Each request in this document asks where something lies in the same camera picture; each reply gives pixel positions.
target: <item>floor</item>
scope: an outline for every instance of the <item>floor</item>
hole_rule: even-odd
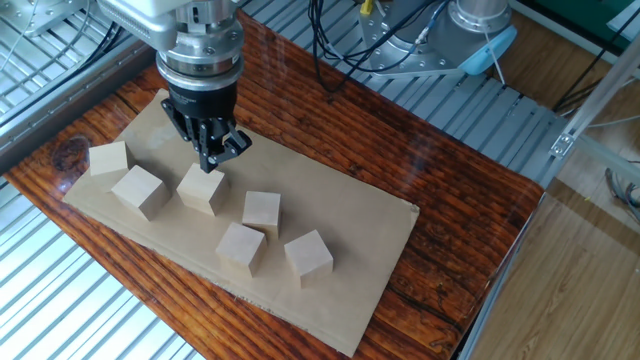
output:
[[[553,106],[593,55],[521,16],[501,61],[507,82]],[[604,75],[600,63],[585,84]],[[640,84],[622,89],[596,123],[640,113]],[[637,160],[640,122],[587,134]],[[605,167],[574,152],[547,189],[470,359],[638,359],[640,226],[613,199]]]

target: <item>cardboard sheet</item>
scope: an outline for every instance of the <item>cardboard sheet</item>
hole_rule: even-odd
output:
[[[117,139],[126,141],[136,163],[161,178],[172,192],[158,216],[151,222],[134,216],[115,195],[100,192],[89,171],[65,201],[352,356],[419,209],[246,130],[253,146],[218,168],[231,184],[220,216],[187,208],[175,189],[198,157],[162,111],[160,101],[167,96],[160,91]],[[282,194],[280,239],[269,244],[251,280],[223,272],[215,254],[230,222],[241,222],[248,190]],[[314,229],[334,257],[334,272],[300,290],[285,260],[284,244]]]

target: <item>wooden block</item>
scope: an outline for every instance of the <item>wooden block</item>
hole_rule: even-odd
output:
[[[333,271],[333,256],[322,241],[318,230],[285,244],[287,262],[301,288],[313,284]]]
[[[102,191],[110,191],[134,163],[124,141],[89,148],[89,173]]]
[[[207,174],[193,164],[176,191],[185,206],[215,216],[229,194],[229,181],[220,171]]]
[[[162,180],[138,165],[129,170],[111,191],[124,206],[149,221],[171,198]]]
[[[264,232],[268,241],[278,240],[280,214],[280,194],[247,191],[242,224]]]
[[[225,271],[252,278],[267,251],[265,235],[259,231],[231,223],[216,248]]]

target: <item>wooden table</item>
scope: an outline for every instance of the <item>wooden table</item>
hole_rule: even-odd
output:
[[[356,358],[449,358],[543,190],[358,83],[327,94],[307,52],[240,20],[238,123],[420,206]],[[328,82],[340,80],[321,68]],[[61,202],[87,169],[88,148],[111,142],[164,87],[155,67],[145,70],[5,177],[203,356],[340,358]]]

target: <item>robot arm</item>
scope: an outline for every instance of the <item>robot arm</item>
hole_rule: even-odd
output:
[[[251,146],[235,128],[244,32],[231,0],[99,0],[102,11],[154,49],[169,83],[162,106],[209,173]]]

